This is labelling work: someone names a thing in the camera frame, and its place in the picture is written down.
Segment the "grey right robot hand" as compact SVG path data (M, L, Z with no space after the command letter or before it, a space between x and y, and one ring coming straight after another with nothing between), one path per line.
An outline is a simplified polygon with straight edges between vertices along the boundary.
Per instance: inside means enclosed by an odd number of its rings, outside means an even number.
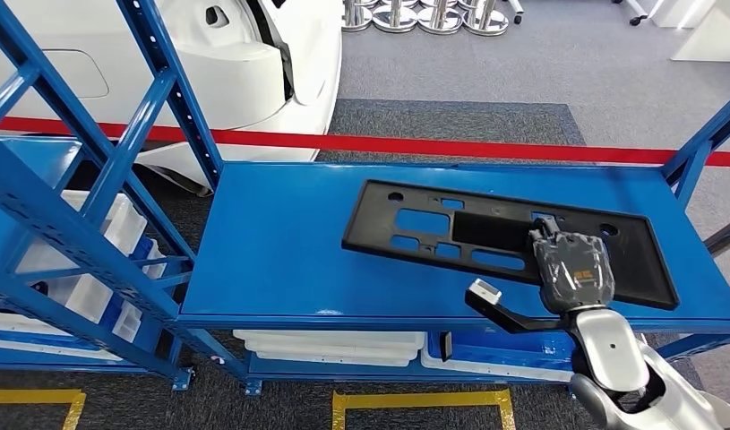
M551 216L535 219L529 231L542 280L540 296L552 314L584 306L606 306L615 280L603 240L561 230Z

